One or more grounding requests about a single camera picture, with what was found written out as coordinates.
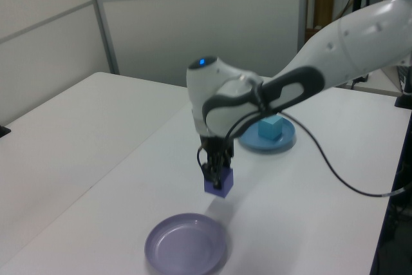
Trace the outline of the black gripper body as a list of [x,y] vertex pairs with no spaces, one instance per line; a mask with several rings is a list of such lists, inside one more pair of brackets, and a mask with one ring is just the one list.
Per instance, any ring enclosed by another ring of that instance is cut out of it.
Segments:
[[220,156],[223,156],[224,161],[225,150],[233,150],[234,154],[234,142],[232,139],[200,136],[200,141],[207,153],[207,161],[219,159]]

